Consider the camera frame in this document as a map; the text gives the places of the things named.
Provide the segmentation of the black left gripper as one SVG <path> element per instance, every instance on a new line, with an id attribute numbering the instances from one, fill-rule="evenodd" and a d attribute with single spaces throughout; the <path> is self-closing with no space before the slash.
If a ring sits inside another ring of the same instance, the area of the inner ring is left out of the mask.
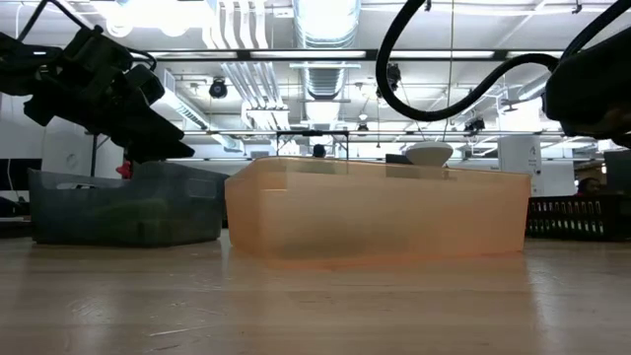
<path id="1" fill-rule="evenodd" d="M 35 73 L 24 113 L 41 125 L 55 116 L 89 129 L 125 129 L 110 140 L 136 163 L 191 158 L 184 133 L 151 109 L 165 93 L 150 67 L 100 28 L 80 29 L 54 62 Z"/>

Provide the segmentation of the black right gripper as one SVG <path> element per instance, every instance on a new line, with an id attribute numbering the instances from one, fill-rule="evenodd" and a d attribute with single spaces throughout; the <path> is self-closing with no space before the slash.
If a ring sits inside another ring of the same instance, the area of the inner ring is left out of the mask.
<path id="1" fill-rule="evenodd" d="M 546 83 L 543 108 L 568 136 L 630 146 L 630 31 L 561 61 Z"/>

